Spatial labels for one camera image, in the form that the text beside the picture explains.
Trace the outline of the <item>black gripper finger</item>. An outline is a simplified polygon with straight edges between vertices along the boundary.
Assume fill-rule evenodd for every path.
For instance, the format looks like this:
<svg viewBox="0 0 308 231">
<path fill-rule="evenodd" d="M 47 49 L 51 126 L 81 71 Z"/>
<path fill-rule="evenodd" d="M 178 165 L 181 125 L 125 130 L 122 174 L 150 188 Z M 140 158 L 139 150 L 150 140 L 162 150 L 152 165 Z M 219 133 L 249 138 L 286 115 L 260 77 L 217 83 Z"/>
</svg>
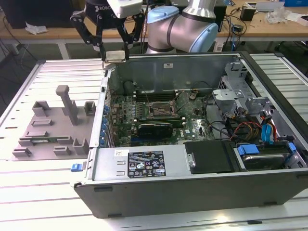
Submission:
<svg viewBox="0 0 308 231">
<path fill-rule="evenodd" d="M 88 30 L 86 24 L 84 23 L 85 19 L 85 12 L 73 12 L 72 16 L 70 17 L 70 21 L 74 28 L 77 30 L 83 41 L 87 45 L 93 45 L 94 47 L 98 48 L 100 52 L 102 61 L 105 61 L 106 58 L 106 51 L 103 46 L 102 35 L 103 35 L 103 16 L 99 13 L 96 16 L 96 34 L 93 35 Z"/>
<path fill-rule="evenodd" d="M 132 16 L 132 19 L 135 22 L 134 29 L 131 33 L 128 33 L 124 22 L 125 19 L 117 19 L 117 30 L 124 42 L 124 52 L 125 52 L 125 59 L 129 59 L 129 45 L 132 45 L 133 42 L 136 42 L 140 39 L 141 36 L 141 31 L 143 29 L 143 23 L 145 19 L 145 14 L 144 13 L 138 13 L 136 15 Z"/>
</svg>

